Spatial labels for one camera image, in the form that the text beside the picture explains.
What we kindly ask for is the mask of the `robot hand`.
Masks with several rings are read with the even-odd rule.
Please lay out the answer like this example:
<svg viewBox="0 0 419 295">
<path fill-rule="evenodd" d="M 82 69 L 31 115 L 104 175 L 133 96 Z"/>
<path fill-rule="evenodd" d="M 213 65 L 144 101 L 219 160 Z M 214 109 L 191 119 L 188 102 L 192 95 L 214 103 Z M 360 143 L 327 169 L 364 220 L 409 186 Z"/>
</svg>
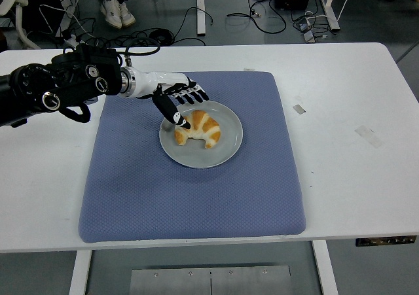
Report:
<svg viewBox="0 0 419 295">
<path fill-rule="evenodd" d="M 185 103 L 202 103 L 209 99 L 204 89 L 183 73 L 134 71 L 130 97 L 151 98 L 157 109 L 172 124 L 190 129 L 191 125 L 178 111 L 172 99 Z"/>
</svg>

